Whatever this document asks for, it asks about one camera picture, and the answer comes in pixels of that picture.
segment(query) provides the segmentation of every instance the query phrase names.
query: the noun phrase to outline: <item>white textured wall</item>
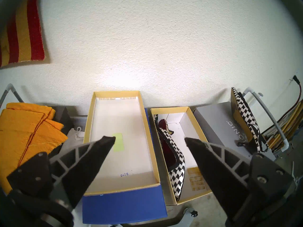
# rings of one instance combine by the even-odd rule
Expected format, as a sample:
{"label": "white textured wall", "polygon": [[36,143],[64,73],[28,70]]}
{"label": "white textured wall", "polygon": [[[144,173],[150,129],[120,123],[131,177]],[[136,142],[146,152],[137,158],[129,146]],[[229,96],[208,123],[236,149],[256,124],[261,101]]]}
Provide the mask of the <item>white textured wall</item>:
{"label": "white textured wall", "polygon": [[[140,90],[146,107],[264,94],[279,118],[303,81],[300,31],[279,0],[40,0],[49,60],[0,69],[31,103],[76,106],[94,90]],[[15,100],[12,95],[7,101]],[[253,109],[261,128],[269,119]]]}

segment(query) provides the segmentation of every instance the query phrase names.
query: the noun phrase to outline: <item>shoe box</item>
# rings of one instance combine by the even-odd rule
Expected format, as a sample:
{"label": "shoe box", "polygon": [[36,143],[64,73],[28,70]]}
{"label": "shoe box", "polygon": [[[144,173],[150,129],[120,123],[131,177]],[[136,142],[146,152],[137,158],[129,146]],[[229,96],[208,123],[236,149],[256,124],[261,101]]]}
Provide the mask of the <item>shoe box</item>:
{"label": "shoe box", "polygon": [[[168,129],[174,131],[171,136],[178,149],[185,158],[185,176],[180,198],[176,201],[174,190],[171,185],[168,168],[165,164],[164,155],[161,149],[159,135],[155,127],[155,115],[158,115],[158,122],[165,119]],[[151,133],[154,142],[154,149],[157,158],[158,170],[160,174],[161,186],[166,205],[179,205],[187,201],[211,193],[208,184],[203,178],[203,174],[197,166],[189,148],[186,146],[184,138],[192,137],[207,141],[189,107],[169,107],[169,108],[151,108],[149,113],[149,122],[151,124]]]}
{"label": "shoe box", "polygon": [[84,196],[160,185],[158,166],[139,91],[93,93],[84,143],[116,137],[99,173]]}
{"label": "shoe box", "polygon": [[79,217],[79,223],[99,225],[134,223],[167,217],[161,184],[145,189],[84,196],[73,212]]}
{"label": "shoe box", "polygon": [[[230,102],[197,107],[194,110],[194,116],[208,142],[231,148],[251,160],[252,155],[245,147],[237,146],[239,141],[247,142],[247,137],[244,130],[232,116]],[[262,152],[262,154],[273,161],[275,160],[275,156],[271,150],[265,153]]]}

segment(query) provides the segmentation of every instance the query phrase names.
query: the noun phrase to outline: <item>red cable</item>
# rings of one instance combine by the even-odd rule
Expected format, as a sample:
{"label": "red cable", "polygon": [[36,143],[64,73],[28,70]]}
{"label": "red cable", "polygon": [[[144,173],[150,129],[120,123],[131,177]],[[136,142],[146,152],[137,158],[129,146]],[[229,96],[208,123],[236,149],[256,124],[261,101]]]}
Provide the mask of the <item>red cable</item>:
{"label": "red cable", "polygon": [[[301,88],[301,85],[299,83],[299,87],[300,87],[300,94],[299,94],[299,97],[298,97],[298,100],[296,101],[296,103],[288,110],[285,112],[284,115],[282,115],[282,117],[277,121],[277,123],[279,123],[285,115],[287,115],[292,109],[294,109],[294,107],[298,104],[300,98],[301,98],[301,93],[302,93],[302,88]],[[274,125],[270,126],[268,129],[266,129],[264,132],[262,132],[262,134],[264,134],[266,131],[268,131],[269,129],[271,129]]]}

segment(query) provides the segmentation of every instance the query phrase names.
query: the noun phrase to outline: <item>black power cable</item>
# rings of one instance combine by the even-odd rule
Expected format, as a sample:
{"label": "black power cable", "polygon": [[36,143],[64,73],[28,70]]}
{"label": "black power cable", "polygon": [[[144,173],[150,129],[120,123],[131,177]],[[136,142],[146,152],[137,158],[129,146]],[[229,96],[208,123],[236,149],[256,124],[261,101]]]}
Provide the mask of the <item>black power cable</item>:
{"label": "black power cable", "polygon": [[[299,100],[300,100],[300,98],[301,98],[302,88],[301,88],[301,85],[300,85],[300,81],[298,80],[298,78],[297,78],[296,75],[294,75],[293,79],[294,79],[295,82],[297,82],[297,84],[298,84],[299,87],[300,87],[300,94],[299,94],[299,97],[298,97],[296,103],[295,103],[288,111],[286,111],[284,115],[282,115],[282,117],[277,121],[277,123],[279,123],[279,122],[284,118],[285,115],[287,115],[292,109],[294,109],[294,107],[298,104],[298,102],[299,102]],[[267,131],[268,131],[269,129],[271,129],[273,126],[274,126],[274,125],[270,126],[268,129],[266,129],[264,132],[262,132],[262,134],[264,134],[265,132],[267,132]]]}

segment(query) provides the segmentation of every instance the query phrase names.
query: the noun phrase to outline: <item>gray shoe box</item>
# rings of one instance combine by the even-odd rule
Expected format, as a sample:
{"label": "gray shoe box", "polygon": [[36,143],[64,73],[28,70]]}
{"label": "gray shoe box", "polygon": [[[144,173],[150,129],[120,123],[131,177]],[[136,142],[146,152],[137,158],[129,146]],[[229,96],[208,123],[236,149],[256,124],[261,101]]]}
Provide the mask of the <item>gray shoe box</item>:
{"label": "gray shoe box", "polygon": [[[231,148],[251,160],[252,155],[245,147],[237,146],[239,141],[247,142],[247,137],[232,116],[230,102],[197,107],[194,110],[194,116],[209,142]],[[263,154],[275,160],[271,150]]]}

